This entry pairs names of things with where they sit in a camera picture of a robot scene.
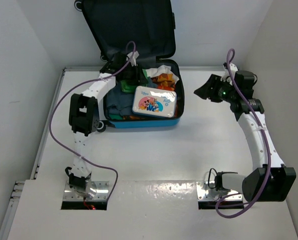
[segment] cartoon print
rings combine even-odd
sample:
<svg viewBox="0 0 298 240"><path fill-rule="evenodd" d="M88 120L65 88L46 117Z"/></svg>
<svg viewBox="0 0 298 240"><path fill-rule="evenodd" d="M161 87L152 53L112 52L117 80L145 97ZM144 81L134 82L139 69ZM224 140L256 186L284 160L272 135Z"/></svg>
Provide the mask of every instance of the cartoon print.
<svg viewBox="0 0 298 240"><path fill-rule="evenodd" d="M139 101L139 108L144 111L162 112L163 106L156 98L147 96Z"/></svg>

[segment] folded clothes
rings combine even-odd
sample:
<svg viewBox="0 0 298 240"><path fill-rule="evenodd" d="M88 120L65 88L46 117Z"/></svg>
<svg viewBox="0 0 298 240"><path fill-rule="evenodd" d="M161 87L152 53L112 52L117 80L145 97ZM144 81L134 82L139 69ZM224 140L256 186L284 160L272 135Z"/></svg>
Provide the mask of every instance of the folded clothes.
<svg viewBox="0 0 298 240"><path fill-rule="evenodd" d="M147 73L147 76L150 78L155 78L157 76L160 76L161 74L172 74L172 79L175 83L179 80L179 78L171 71L170 66L162 65L158 68L150 68L145 70Z"/></svg>
<svg viewBox="0 0 298 240"><path fill-rule="evenodd" d="M173 74L163 73L158 77L152 78L152 81L156 83L158 89L174 91L175 81L173 80Z"/></svg>
<svg viewBox="0 0 298 240"><path fill-rule="evenodd" d="M147 84L144 84L142 86L144 87L148 87L148 88L154 88L156 89L157 88L157 84L153 83L152 82L152 79L150 77L147 78L148 80L148 83ZM134 93L135 92L135 89L137 88L138 86L137 85L129 85L128 84L128 81L127 80L122 80L121 81L121 90L125 93Z"/></svg>
<svg viewBox="0 0 298 240"><path fill-rule="evenodd" d="M152 82L152 79L148 77L149 88L157 88L157 85ZM106 106L109 115L119 115L119 116L130 116L133 115L132 105L133 105L134 93L127 93L122 91L122 81L118 82L117 85L111 89L106 98Z"/></svg>

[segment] white wall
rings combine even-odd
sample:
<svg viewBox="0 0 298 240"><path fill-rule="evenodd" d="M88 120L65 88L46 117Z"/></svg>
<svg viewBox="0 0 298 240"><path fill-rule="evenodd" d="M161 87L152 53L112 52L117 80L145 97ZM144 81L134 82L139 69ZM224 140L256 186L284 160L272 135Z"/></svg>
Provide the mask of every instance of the white wall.
<svg viewBox="0 0 298 240"><path fill-rule="evenodd" d="M56 71L15 0L0 0L0 225L16 180L30 177Z"/></svg>
<svg viewBox="0 0 298 240"><path fill-rule="evenodd" d="M17 0L57 66L101 66L99 48L74 0ZM272 0L172 0L181 66L219 66L229 48L241 63Z"/></svg>
<svg viewBox="0 0 298 240"><path fill-rule="evenodd" d="M297 179L288 204L298 232L298 0L275 0L247 57L280 156Z"/></svg>

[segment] suitcase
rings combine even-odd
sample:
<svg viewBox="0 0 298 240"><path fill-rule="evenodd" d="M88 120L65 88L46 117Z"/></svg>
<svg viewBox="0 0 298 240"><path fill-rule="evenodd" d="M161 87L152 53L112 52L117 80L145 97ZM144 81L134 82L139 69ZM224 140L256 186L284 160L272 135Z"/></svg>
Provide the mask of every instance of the suitcase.
<svg viewBox="0 0 298 240"><path fill-rule="evenodd" d="M148 117L132 121L111 119L104 97L98 132L103 132L106 126L146 128L176 125L184 112L184 89L179 66L175 61L167 59L174 55L176 49L175 18L170 0L83 0L80 6L101 50L102 60L110 61L116 52L127 54L125 46L132 40L140 53L137 63L143 69L167 65L180 79L175 85L176 117ZM100 72L108 73L108 69L106 64Z"/></svg>

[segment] red wire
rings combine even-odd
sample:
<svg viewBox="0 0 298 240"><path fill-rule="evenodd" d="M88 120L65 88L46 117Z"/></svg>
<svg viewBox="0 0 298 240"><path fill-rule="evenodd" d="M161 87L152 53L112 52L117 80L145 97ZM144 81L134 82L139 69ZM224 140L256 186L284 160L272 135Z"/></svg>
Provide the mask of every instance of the red wire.
<svg viewBox="0 0 298 240"><path fill-rule="evenodd" d="M83 200L83 205L90 210L89 205L85 202L85 199Z"/></svg>

